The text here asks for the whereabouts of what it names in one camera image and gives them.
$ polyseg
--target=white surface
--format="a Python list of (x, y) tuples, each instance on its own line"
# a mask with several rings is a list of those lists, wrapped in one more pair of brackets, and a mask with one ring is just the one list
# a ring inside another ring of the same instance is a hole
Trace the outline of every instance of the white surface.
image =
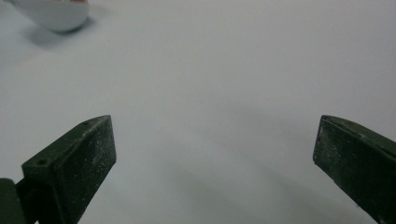
[(110, 114), (88, 223), (375, 223), (312, 162), (319, 118), (395, 140), (394, 1), (91, 1), (55, 35), (0, 2), (0, 176)]

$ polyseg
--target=white table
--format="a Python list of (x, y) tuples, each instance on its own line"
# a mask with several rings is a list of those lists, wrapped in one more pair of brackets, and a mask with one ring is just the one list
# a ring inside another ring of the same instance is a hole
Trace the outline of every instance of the white table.
[(395, 1), (90, 3), (56, 35), (0, 2), (0, 176), (110, 114), (81, 224), (375, 223), (312, 152), (322, 114), (396, 139)]

